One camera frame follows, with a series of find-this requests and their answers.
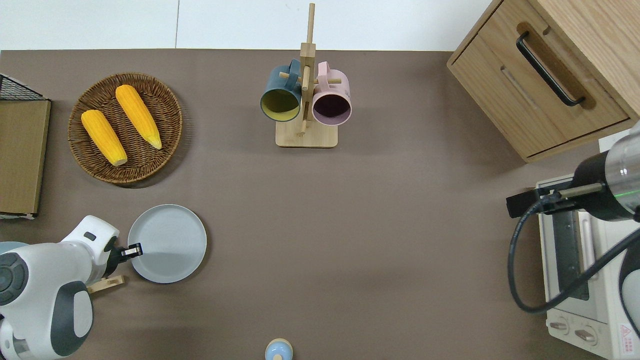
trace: corn cob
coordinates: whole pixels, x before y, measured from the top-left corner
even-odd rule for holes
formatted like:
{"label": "corn cob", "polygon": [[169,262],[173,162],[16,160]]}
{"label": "corn cob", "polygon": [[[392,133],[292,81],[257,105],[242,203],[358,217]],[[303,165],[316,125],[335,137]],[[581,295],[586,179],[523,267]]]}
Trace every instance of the corn cob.
{"label": "corn cob", "polygon": [[142,138],[156,149],[162,149],[160,133],[154,118],[149,113],[138,91],[131,85],[120,85],[116,88],[116,99]]}
{"label": "corn cob", "polygon": [[87,110],[80,116],[80,119],[93,143],[113,166],[127,162],[127,154],[102,112]]}

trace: wire rack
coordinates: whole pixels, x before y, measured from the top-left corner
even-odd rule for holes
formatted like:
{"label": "wire rack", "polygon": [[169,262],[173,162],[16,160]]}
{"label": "wire rack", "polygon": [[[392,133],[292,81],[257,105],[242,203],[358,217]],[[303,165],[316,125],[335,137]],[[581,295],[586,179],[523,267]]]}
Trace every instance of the wire rack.
{"label": "wire rack", "polygon": [[47,100],[47,98],[7,75],[0,74],[0,100]]}

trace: warning label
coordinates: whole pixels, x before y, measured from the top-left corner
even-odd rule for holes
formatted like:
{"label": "warning label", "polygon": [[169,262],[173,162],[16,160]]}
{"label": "warning label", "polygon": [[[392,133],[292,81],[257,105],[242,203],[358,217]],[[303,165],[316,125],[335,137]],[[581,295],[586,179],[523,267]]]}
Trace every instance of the warning label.
{"label": "warning label", "polygon": [[620,324],[620,350],[622,350],[622,354],[625,355],[632,355],[635,353],[633,330],[629,323]]}

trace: mug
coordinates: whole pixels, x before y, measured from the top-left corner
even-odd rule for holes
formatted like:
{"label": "mug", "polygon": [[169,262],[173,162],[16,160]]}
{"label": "mug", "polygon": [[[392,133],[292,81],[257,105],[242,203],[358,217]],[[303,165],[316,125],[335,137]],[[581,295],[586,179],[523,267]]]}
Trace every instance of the mug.
{"label": "mug", "polygon": [[[329,79],[340,79],[340,84],[329,84]],[[318,85],[314,88],[311,104],[314,119],[324,125],[338,126],[351,117],[349,79],[339,70],[329,69],[323,61],[318,64]]]}
{"label": "mug", "polygon": [[[281,78],[281,72],[288,73],[289,78]],[[260,108],[267,117],[285,122],[298,116],[302,98],[301,85],[298,82],[299,76],[300,61],[296,59],[291,60],[289,66],[281,65],[271,71],[267,87],[260,98]]]}

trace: gray plate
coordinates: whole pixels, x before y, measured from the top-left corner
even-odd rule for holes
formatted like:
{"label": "gray plate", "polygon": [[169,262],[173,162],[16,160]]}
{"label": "gray plate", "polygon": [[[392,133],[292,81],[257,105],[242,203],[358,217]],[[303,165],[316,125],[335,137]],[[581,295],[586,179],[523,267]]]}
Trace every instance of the gray plate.
{"label": "gray plate", "polygon": [[142,256],[131,260],[145,279],[166,284],[191,275],[204,258],[207,233],[191,210],[173,204],[145,211],[129,231],[129,245],[142,244]]}
{"label": "gray plate", "polygon": [[25,245],[27,244],[17,241],[0,241],[0,254],[11,251],[13,249],[17,249],[19,247],[23,247]]}

